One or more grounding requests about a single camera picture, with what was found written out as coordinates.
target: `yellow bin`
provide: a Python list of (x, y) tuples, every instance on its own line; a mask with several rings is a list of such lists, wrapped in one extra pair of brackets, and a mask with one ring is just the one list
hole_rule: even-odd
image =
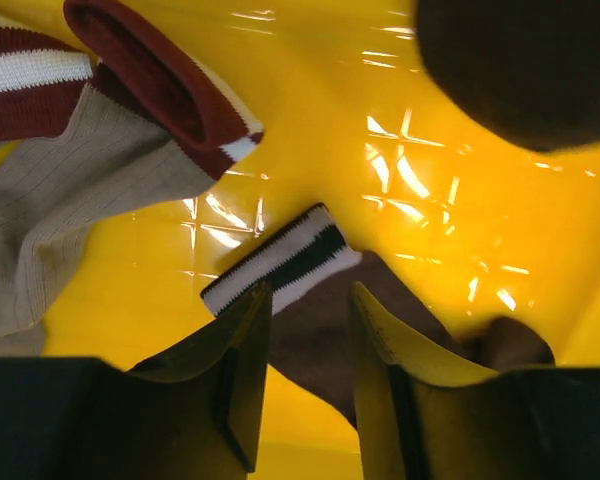
[[(207, 194), (97, 225), (46, 317), (47, 355), (128, 368), (172, 345), (211, 320), (203, 287), (322, 201), (453, 334), (508, 313), (560, 364), (600, 365), (600, 147), (534, 155), (469, 120), (422, 70), (412, 3), (126, 3), (220, 74), (267, 135)], [(61, 0), (0, 11), (79, 45)], [(253, 478), (362, 478), (330, 407), (271, 370), (264, 408)]]

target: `black stripe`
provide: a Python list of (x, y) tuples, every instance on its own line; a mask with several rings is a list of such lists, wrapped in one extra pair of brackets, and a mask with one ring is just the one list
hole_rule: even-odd
[[(335, 253), (346, 245), (345, 239), (342, 236), (342, 233), (340, 233), (340, 230), (338, 230), (338, 227), (332, 225), (320, 232), (320, 234), (316, 236), (316, 239), (307, 248), (299, 252), (294, 257), (288, 259), (285, 263), (264, 277), (254, 278), (247, 287), (236, 293), (242, 294), (256, 283), (262, 281), (267, 282), (271, 286), (271, 289), (275, 292), (276, 290), (285, 287), (294, 280), (299, 279), (307, 273), (315, 270), (319, 266), (332, 260)], [(209, 288), (213, 288), (218, 283), (221, 283), (225, 278), (226, 274), (222, 275), (211, 285), (209, 285), (205, 291), (207, 291)], [(219, 313), (224, 312), (231, 306), (232, 303), (233, 302), (224, 306)]]
[(251, 252), (248, 256), (246, 256), (245, 258), (243, 258), (242, 260), (240, 260), (238, 263), (236, 263), (233, 267), (231, 267), (229, 270), (227, 270), (226, 272), (224, 272), (222, 274), (222, 276), (220, 276), (218, 279), (216, 279), (212, 284), (210, 284), (209, 286), (207, 286), (205, 289), (202, 290), (202, 293), (200, 293), (200, 296), (202, 298), (204, 298), (204, 296), (209, 292), (209, 290), (211, 290), (212, 288), (214, 288), (214, 286), (221, 281), (223, 278), (225, 278), (227, 275), (231, 275), (233, 272), (235, 272), (236, 270), (238, 270), (240, 267), (242, 267), (245, 263), (247, 263), (249, 260), (251, 260), (253, 257), (255, 257), (256, 255), (258, 255), (260, 252), (264, 251), (265, 249), (269, 248), (269, 246), (273, 243), (276, 243), (278, 240), (280, 240), (284, 235), (286, 235), (286, 233), (291, 230), (292, 228), (298, 226), (299, 224), (301, 224), (302, 222), (305, 222), (308, 218), (309, 215), (314, 211), (314, 210), (319, 210), (319, 209), (323, 209), (327, 212), (327, 214), (329, 213), (329, 210), (327, 209), (327, 207), (324, 205), (324, 203), (317, 203), (315, 205), (313, 205), (312, 207), (308, 208), (307, 210), (305, 210), (304, 212), (302, 212), (300, 215), (298, 215), (294, 220), (292, 220), (291, 222), (287, 223), (284, 227), (282, 227), (280, 230), (278, 230), (276, 233), (274, 233), (271, 238), (269, 238), (266, 242), (264, 242), (262, 245), (260, 245), (258, 248), (256, 248), (253, 252)]

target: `sock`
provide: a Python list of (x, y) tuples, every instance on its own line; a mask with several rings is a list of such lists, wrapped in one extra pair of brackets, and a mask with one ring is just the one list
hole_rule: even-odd
[[(270, 364), (335, 407), (354, 427), (353, 366), (347, 333), (349, 292), (354, 282), (364, 284), (396, 318), (447, 350), (470, 358), (378, 255), (357, 252), (347, 245), (322, 204), (272, 235), (201, 296), (218, 315), (261, 281), (270, 283), (273, 291)], [(546, 351), (551, 351), (533, 330), (509, 318), (492, 322), (474, 350), (472, 359), (490, 368), (540, 363)]]
[(95, 222), (201, 194), (262, 138), (220, 78), (126, 6), (66, 0), (64, 12), (100, 55), (95, 67), (0, 16), (0, 143), (25, 139), (0, 166), (0, 351), (9, 354), (40, 353), (34, 327)]

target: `black object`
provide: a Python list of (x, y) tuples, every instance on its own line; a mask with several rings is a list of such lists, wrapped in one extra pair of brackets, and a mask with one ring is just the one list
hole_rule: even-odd
[(238, 480), (255, 469), (271, 293), (128, 373), (0, 359), (0, 480)]
[(364, 305), (351, 308), (365, 480), (600, 479), (600, 368), (429, 385), (390, 360)]

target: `sock cuff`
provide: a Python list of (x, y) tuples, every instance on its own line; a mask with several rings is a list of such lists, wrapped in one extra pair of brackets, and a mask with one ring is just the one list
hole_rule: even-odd
[(88, 85), (164, 127), (219, 179), (260, 143), (263, 126), (231, 88), (117, 0), (65, 0), (71, 30), (101, 57), (0, 15), (0, 141), (56, 137)]
[(258, 282), (273, 291), (273, 314), (296, 302), (328, 277), (354, 267), (352, 250), (323, 204), (314, 205), (273, 234), (205, 288), (201, 297), (214, 315)]

